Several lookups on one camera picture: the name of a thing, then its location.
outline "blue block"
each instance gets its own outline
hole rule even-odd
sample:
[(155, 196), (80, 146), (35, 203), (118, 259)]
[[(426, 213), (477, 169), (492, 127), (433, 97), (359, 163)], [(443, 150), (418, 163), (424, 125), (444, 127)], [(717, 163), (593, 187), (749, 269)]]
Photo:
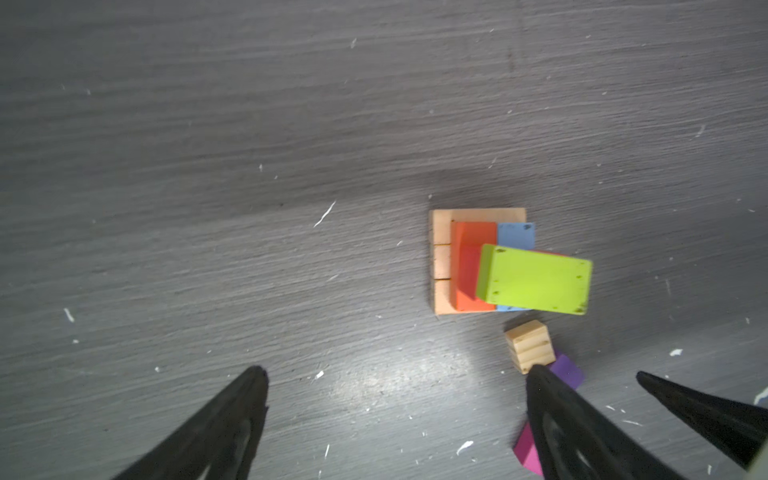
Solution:
[[(501, 247), (533, 250), (536, 243), (535, 223), (499, 223), (496, 243)], [(517, 306), (497, 305), (497, 312), (523, 312), (529, 310)]]

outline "white paint chip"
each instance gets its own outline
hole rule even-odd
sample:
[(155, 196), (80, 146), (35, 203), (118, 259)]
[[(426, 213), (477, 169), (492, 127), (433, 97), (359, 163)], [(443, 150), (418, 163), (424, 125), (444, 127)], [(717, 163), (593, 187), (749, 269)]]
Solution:
[(753, 405), (757, 405), (760, 403), (760, 400), (762, 399), (768, 399), (768, 386), (763, 390), (762, 392), (758, 393), (755, 396), (755, 401), (753, 402)]
[(467, 440), (466, 442), (462, 443), (462, 446), (458, 447), (458, 450), (456, 450), (456, 455), (462, 452), (462, 450), (468, 449), (469, 447), (473, 446), (475, 443), (472, 440)]
[(318, 220), (318, 221), (317, 221), (317, 223), (315, 223), (314, 227), (317, 227), (318, 225), (320, 225), (320, 222), (322, 222), (322, 221), (323, 221), (323, 219), (325, 219), (326, 215), (328, 215), (328, 214), (330, 214), (330, 213), (331, 213), (331, 209), (333, 208), (333, 206), (334, 206), (334, 205), (336, 205), (336, 201), (335, 201), (335, 200), (333, 201), (333, 203), (331, 204), (331, 206), (330, 206), (330, 207), (328, 207), (328, 210), (326, 210), (326, 212), (323, 214), (323, 216), (322, 216), (322, 217), (320, 217), (320, 220)]

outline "pink block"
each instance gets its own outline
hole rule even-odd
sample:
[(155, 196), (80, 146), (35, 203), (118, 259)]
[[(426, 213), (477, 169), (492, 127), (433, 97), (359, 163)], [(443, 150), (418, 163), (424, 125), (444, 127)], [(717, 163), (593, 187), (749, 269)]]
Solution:
[(530, 423), (525, 423), (523, 433), (520, 434), (520, 438), (512, 450), (524, 467), (536, 475), (544, 475), (544, 472), (541, 471), (541, 463), (538, 461), (536, 445), (533, 443), (533, 431)]

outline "orange-red block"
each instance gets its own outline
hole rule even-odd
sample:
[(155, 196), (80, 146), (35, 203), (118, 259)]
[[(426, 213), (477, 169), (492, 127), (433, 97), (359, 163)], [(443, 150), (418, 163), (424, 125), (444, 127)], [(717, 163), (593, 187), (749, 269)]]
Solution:
[(459, 312), (488, 312), (496, 305), (475, 296), (483, 243), (496, 245), (495, 222), (451, 222), (451, 304)]

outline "green block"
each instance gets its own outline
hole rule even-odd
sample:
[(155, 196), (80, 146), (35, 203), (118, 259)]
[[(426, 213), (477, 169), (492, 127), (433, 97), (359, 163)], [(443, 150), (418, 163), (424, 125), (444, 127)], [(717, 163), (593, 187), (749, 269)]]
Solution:
[(494, 305), (584, 315), (591, 276), (589, 260), (486, 244), (476, 295)]

